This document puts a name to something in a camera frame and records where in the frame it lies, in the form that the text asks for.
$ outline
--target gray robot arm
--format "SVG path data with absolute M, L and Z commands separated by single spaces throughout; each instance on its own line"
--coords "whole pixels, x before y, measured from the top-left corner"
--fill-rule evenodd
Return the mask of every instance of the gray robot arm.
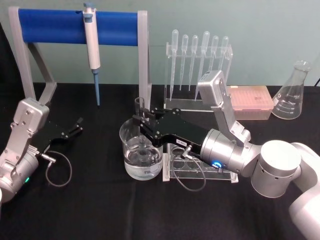
M 320 157 L 301 143 L 248 143 L 250 133 L 235 120 L 221 71 L 207 72 L 199 91 L 203 102 L 212 106 L 220 130 L 208 133 L 200 157 L 218 158 L 230 171 L 251 177 L 253 188 L 265 197 L 282 196 L 293 181 L 303 193 L 289 207 L 291 219 L 308 240 L 319 240 Z
M 71 129 L 64 130 L 50 121 L 46 123 L 48 114 L 49 108 L 32 98 L 19 102 L 10 125 L 11 135 L 0 155 L 0 189 L 3 203 L 10 201 L 28 181 L 38 167 L 37 157 L 49 161 L 48 172 L 48 168 L 56 162 L 45 154 L 50 145 L 66 142 L 83 130 L 80 126 L 82 118 Z
M 47 120 L 49 108 L 32 98 L 19 102 L 5 150 L 0 155 L 2 202 L 11 200 L 38 167 L 38 150 L 30 145 L 32 137 Z
M 215 168 L 251 177 L 253 188 L 265 197 L 282 196 L 293 181 L 303 194 L 289 208 L 292 221 L 307 239 L 320 239 L 320 157 L 300 143 L 251 144 L 250 132 L 236 121 L 222 71 L 206 72 L 198 88 L 219 130 L 208 132 L 182 120 L 176 108 L 146 111 L 146 118 L 133 116 L 133 122 L 155 147 L 175 144 L 185 148 L 182 158 L 197 157 Z

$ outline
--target blue led light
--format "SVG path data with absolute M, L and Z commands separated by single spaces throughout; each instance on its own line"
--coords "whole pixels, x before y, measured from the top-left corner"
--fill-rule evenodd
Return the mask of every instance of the blue led light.
M 214 161 L 214 162 L 212 163 L 212 166 L 217 166 L 217 167 L 219 167 L 219 168 L 222 168 L 222 164 L 221 164 L 220 162 L 218 162 L 218 161 Z

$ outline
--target conical flask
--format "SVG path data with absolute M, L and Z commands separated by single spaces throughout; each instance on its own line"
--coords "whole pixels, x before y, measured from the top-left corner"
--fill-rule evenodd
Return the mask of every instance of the conical flask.
M 304 85 L 311 65 L 307 61 L 297 61 L 293 72 L 273 97 L 273 115 L 281 119 L 291 120 L 300 116 L 304 98 Z

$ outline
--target pipette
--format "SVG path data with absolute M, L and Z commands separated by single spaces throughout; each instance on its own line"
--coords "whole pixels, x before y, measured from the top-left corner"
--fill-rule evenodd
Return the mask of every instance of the pipette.
M 220 62 L 219 62 L 219 70 L 222 69 L 222 64 L 224 63 L 228 43 L 229 43 L 229 38 L 227 36 L 224 36 L 222 39 L 222 43 L 221 43 L 221 50 L 220 50 L 221 58 L 220 58 Z
M 170 80 L 170 101 L 172 98 L 172 93 L 174 92 L 175 84 L 175 70 L 176 70 L 176 57 L 178 50 L 178 36 L 179 32 L 177 29 L 172 31 L 172 40 L 171 40 L 171 50 L 172 50 L 172 65 L 171 65 L 171 80 Z
M 197 35 L 193 35 L 192 43 L 191 43 L 191 62 L 190 62 L 190 71 L 189 71 L 189 91 L 190 91 L 192 74 L 193 74 L 193 71 L 194 71 L 194 64 L 195 64 L 197 48 L 198 48 L 198 36 Z
M 198 82 L 202 76 L 202 71 L 204 69 L 204 61 L 205 61 L 205 57 L 206 57 L 206 51 L 208 49 L 208 43 L 209 43 L 209 38 L 210 38 L 210 32 L 205 31 L 203 33 L 202 36 L 202 44 L 201 44 L 201 59 L 200 59 L 200 67 L 199 67 L 199 73 L 198 73 L 198 79 L 196 82 L 196 87 L 195 87 L 195 96 L 194 96 L 194 100 L 197 99 L 197 95 L 199 93 L 199 89 L 198 89 Z
M 100 93 L 99 93 L 99 79 L 98 73 L 100 68 L 100 55 L 99 55 L 99 42 L 96 11 L 93 4 L 86 2 L 83 4 L 85 10 L 83 13 L 83 22 L 85 30 L 86 46 L 88 51 L 89 66 L 93 73 L 93 80 L 95 86 L 96 104 L 100 106 Z
M 186 53 L 188 48 L 188 39 L 189 39 L 188 35 L 183 35 L 182 45 L 181 45 L 182 57 L 181 57 L 181 67 L 180 67 L 180 91 L 181 91 L 182 80 L 184 78 L 185 59 L 186 59 Z
M 218 36 L 213 36 L 212 38 L 212 43 L 211 43 L 211 59 L 210 59 L 210 62 L 209 62 L 209 69 L 208 71 L 212 71 L 212 68 L 214 66 L 214 60 L 215 60 L 215 57 L 216 57 L 216 51 L 217 51 L 217 48 L 218 48 L 218 42 L 219 42 L 219 37 Z

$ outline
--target black tablecloth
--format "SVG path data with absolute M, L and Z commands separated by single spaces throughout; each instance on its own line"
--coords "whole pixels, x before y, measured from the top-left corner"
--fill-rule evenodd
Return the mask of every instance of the black tablecloth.
M 39 93 L 42 84 L 36 84 Z M 10 135 L 20 92 L 0 86 L 0 150 Z M 270 87 L 270 94 L 277 91 Z M 134 112 L 134 85 L 101 85 L 97 109 L 91 84 L 59 84 L 49 119 L 70 127 L 83 117 L 83 134 L 68 143 L 73 176 L 63 188 L 45 179 L 47 162 L 39 168 L 15 198 L 2 205 L 0 239 L 4 240 L 270 240 L 304 239 L 291 222 L 288 208 L 301 194 L 291 184 L 285 195 L 265 198 L 249 178 L 239 183 L 209 180 L 204 190 L 186 191 L 176 180 L 162 182 L 130 178 L 124 167 L 119 129 Z M 253 144 L 269 140 L 300 142 L 320 153 L 320 88 L 305 87 L 302 114 L 294 120 L 273 115 L 268 121 L 241 121 L 251 132 Z M 153 86 L 152 105 L 162 107 L 163 86 Z M 205 128 L 216 127 L 213 113 L 184 112 L 183 116 Z M 68 169 L 55 167 L 56 182 L 68 177 Z M 200 180 L 186 180 L 196 188 Z

